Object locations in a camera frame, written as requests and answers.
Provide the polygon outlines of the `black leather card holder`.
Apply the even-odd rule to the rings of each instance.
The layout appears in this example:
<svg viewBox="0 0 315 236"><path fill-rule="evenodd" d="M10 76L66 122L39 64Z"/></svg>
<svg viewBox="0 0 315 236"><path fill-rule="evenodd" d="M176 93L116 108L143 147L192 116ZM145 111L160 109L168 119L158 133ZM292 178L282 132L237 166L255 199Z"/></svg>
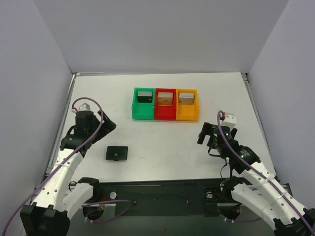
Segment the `black leather card holder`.
<svg viewBox="0 0 315 236"><path fill-rule="evenodd" d="M126 161L128 146L108 146L105 159L108 161Z"/></svg>

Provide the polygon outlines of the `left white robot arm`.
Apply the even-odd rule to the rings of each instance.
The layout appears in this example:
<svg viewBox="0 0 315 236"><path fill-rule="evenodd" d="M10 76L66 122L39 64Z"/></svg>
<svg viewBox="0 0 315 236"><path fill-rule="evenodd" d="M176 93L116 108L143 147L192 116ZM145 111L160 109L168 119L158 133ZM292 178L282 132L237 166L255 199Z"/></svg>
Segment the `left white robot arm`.
<svg viewBox="0 0 315 236"><path fill-rule="evenodd" d="M116 128L104 112L98 114L100 119L87 109L76 113L75 124L61 141L51 174L32 203L21 208L20 217L26 235L64 236L71 218L84 203L101 200L99 180L91 177L79 179L73 192L66 194L88 149Z"/></svg>

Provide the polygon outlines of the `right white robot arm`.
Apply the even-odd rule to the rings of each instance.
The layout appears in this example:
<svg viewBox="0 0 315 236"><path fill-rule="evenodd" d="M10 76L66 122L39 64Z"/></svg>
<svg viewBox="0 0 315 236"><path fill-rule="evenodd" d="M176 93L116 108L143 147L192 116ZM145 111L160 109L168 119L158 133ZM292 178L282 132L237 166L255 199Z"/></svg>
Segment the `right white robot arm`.
<svg viewBox="0 0 315 236"><path fill-rule="evenodd" d="M236 132L236 128L206 122L198 135L200 145L209 136L208 148L216 149L218 157L226 160L231 171L239 174L220 184L222 197L245 205L277 236L313 236L315 210L306 208L285 190L258 155L234 139Z"/></svg>

